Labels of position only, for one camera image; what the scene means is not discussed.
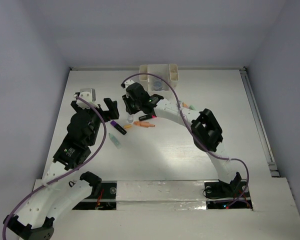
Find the black purple highlighter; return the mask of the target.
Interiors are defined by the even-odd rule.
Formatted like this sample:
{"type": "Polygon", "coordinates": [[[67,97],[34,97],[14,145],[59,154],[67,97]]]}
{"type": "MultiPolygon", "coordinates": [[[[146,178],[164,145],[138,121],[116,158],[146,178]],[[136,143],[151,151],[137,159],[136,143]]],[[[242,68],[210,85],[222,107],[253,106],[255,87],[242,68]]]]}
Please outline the black purple highlighter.
{"type": "Polygon", "coordinates": [[[122,135],[126,135],[127,134],[127,131],[121,126],[119,125],[115,120],[112,120],[110,122],[110,124],[119,132],[121,133],[122,135]]]}

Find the black pink highlighter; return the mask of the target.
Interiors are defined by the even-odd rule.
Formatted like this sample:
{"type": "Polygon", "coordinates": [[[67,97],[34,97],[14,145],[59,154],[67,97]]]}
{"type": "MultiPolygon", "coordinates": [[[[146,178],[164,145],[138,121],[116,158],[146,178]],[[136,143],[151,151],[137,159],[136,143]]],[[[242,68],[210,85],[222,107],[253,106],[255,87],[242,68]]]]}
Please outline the black pink highlighter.
{"type": "Polygon", "coordinates": [[[156,118],[155,115],[153,114],[146,114],[146,115],[142,115],[138,118],[139,121],[147,121],[147,120],[150,120],[150,119],[154,119],[156,118]]]}

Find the clear jar of paperclips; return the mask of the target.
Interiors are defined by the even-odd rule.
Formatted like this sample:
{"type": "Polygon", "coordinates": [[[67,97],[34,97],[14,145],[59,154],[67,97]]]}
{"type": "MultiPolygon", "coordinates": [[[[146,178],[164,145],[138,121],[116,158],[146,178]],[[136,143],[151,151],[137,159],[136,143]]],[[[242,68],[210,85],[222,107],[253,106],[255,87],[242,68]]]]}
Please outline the clear jar of paperclips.
{"type": "Polygon", "coordinates": [[[160,79],[154,80],[152,82],[153,91],[162,91],[164,89],[164,82],[160,79]]]}

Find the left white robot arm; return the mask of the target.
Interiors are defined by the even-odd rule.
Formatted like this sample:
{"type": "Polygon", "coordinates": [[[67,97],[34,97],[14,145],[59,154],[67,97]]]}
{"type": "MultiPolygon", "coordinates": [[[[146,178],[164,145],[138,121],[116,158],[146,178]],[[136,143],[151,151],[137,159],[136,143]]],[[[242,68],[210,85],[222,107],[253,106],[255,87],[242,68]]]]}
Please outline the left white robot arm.
{"type": "Polygon", "coordinates": [[[57,221],[81,200],[97,197],[102,179],[90,171],[79,170],[103,147],[107,137],[106,123],[120,117],[118,103],[104,98],[107,110],[87,92],[77,92],[71,107],[75,113],[41,185],[25,196],[3,221],[2,239],[10,230],[23,240],[49,240],[57,221]]]}

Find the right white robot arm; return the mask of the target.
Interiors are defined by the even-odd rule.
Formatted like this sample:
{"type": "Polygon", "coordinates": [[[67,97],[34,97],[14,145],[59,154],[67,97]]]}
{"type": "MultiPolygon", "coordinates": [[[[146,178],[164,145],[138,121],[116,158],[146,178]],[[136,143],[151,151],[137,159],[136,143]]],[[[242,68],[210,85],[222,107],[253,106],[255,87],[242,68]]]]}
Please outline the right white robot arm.
{"type": "Polygon", "coordinates": [[[122,100],[130,115],[138,112],[154,114],[189,130],[195,146],[208,155],[217,172],[218,181],[205,188],[208,198],[242,198],[247,185],[242,184],[241,174],[234,169],[234,159],[226,155],[223,130],[211,110],[184,108],[179,102],[173,103],[161,95],[150,95],[140,83],[132,80],[121,84],[121,87],[125,89],[122,100]]]}

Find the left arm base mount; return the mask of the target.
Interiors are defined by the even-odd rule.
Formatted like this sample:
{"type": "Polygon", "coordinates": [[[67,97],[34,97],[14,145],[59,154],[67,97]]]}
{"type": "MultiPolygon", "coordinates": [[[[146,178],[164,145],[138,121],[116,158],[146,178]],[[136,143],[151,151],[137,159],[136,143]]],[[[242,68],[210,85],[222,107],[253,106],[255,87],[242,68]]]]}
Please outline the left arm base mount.
{"type": "Polygon", "coordinates": [[[101,183],[101,189],[96,196],[88,196],[79,202],[73,210],[116,210],[117,209],[117,182],[106,181],[101,183]]]}

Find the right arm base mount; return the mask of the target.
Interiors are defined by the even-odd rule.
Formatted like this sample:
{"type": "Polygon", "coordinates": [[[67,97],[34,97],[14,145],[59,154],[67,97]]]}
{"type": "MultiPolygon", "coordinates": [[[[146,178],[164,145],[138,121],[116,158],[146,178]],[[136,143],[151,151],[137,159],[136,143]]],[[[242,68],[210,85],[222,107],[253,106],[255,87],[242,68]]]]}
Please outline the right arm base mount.
{"type": "Polygon", "coordinates": [[[221,182],[208,181],[204,183],[202,195],[208,210],[253,209],[246,181],[242,181],[235,191],[226,190],[221,182]]]}

